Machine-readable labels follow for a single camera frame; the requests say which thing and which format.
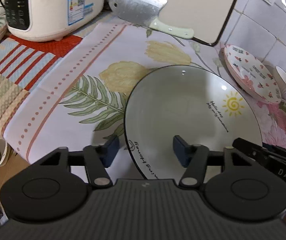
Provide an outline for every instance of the rice cooker control panel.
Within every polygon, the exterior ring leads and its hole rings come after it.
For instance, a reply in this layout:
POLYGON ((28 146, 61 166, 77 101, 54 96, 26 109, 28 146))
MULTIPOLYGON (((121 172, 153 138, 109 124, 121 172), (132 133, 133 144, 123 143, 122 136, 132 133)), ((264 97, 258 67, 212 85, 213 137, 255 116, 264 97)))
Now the rice cooker control panel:
POLYGON ((28 0, 4 0, 7 24, 19 30, 30 26, 28 0))

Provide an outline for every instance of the metal screw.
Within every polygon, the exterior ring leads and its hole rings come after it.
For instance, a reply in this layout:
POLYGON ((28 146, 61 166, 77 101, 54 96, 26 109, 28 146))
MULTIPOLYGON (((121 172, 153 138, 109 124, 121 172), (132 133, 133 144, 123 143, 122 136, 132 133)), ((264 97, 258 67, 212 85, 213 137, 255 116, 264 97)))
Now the metal screw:
POLYGON ((94 183, 95 183, 96 185, 98 185, 98 186, 106 186, 106 185, 108 185, 108 184, 110 183, 110 180, 107 179, 107 178, 104 178, 104 177, 102 177, 102 178, 96 178, 96 179, 94 180, 94 183))
POLYGON ((186 177, 186 178, 182 179, 181 181, 186 186, 193 186, 193 185, 197 184, 197 179, 192 178, 192 177, 186 177))

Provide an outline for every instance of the rice cooker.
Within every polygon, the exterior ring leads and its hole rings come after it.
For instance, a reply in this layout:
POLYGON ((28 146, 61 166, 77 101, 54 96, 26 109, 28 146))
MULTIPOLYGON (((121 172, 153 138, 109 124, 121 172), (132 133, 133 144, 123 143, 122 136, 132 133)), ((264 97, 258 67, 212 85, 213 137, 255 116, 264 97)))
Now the rice cooker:
POLYGON ((60 40, 98 15, 104 0, 4 0, 7 25, 29 41, 60 40))

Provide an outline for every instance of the cutting board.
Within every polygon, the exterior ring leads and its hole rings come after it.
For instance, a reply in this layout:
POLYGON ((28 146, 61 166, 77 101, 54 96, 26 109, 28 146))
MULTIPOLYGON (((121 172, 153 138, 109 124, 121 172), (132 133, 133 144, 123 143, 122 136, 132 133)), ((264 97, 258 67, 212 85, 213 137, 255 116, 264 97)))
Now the cutting board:
POLYGON ((192 28, 194 40, 214 46, 222 35, 236 0, 168 0, 159 19, 192 28))

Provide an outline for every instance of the yellow tulip print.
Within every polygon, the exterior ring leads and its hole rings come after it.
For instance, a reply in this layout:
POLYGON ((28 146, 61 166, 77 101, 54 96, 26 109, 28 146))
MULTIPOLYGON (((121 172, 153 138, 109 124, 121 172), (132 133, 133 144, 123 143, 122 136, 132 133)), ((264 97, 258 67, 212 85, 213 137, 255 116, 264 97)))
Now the yellow tulip print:
POLYGON ((147 41, 145 54, 157 62, 174 65, 189 65, 191 58, 170 42, 147 41))
POLYGON ((108 90, 128 96, 135 85, 150 71, 134 61, 120 61, 109 65, 99 77, 108 90))

